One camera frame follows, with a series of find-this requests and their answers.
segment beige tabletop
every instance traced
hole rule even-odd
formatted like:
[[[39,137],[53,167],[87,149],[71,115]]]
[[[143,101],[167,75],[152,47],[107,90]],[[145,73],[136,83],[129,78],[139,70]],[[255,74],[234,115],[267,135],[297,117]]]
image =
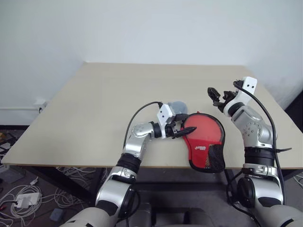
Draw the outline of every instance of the beige tabletop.
[[[207,95],[234,91],[232,82],[253,76],[243,66],[148,65],[86,63],[34,120],[2,162],[36,166],[114,166],[134,112],[152,101],[183,101],[189,113],[211,114],[226,132],[227,168],[244,163],[243,140],[231,119]],[[268,109],[277,128],[282,168],[303,168],[303,135],[259,82],[255,95]],[[265,115],[254,101],[249,105]],[[157,105],[142,110],[134,124],[156,121]],[[147,146],[142,166],[189,167],[182,139],[155,139]]]

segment silver robot arm segment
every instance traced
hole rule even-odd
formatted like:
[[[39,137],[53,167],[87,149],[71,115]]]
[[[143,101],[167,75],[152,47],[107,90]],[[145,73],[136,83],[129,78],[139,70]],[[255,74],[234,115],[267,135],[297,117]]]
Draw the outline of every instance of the silver robot arm segment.
[[[254,93],[257,80],[244,77],[236,81],[239,87]],[[281,183],[274,166],[272,127],[267,125],[247,103],[251,99],[241,90],[224,91],[224,103],[214,88],[208,88],[214,106],[228,117],[242,134],[245,177],[237,183],[237,197],[242,206],[248,208],[262,227],[302,226],[303,213],[283,204]]]
[[[123,153],[132,154],[142,160],[146,150],[146,143],[153,138],[155,137],[152,123],[138,124],[133,127]]]

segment gray floor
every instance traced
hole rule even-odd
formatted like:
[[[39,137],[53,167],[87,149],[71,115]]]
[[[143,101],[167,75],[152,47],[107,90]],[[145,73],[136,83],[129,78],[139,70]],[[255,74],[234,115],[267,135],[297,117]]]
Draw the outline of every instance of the gray floor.
[[[3,182],[0,187],[4,190],[0,196],[3,196],[11,188],[21,185],[29,184],[36,176],[27,172],[27,175],[22,180],[13,184]],[[155,168],[141,168],[138,175],[139,182],[201,182],[208,184],[225,184],[226,180],[223,174],[203,174],[192,169],[155,169]],[[286,181],[287,204],[303,210],[303,189],[294,181],[290,179]],[[39,179],[37,186],[41,187],[43,195],[53,194],[55,187]],[[211,190],[209,187],[201,188],[200,191],[157,191],[150,192],[147,190],[141,191],[142,201],[149,202],[154,208],[201,208],[214,221],[216,227],[254,227],[253,221],[246,215],[238,212],[226,202],[225,192],[219,190]],[[49,219],[52,211],[56,208],[55,202],[43,204],[36,213],[36,216],[44,214],[36,218],[30,226],[32,227],[57,227],[63,223],[55,223]],[[81,206],[70,207],[71,209],[81,210]],[[64,220],[66,221],[75,214],[75,210],[66,210]],[[164,224],[181,224],[183,214],[158,214],[157,226]],[[125,226],[121,222],[117,227]]]

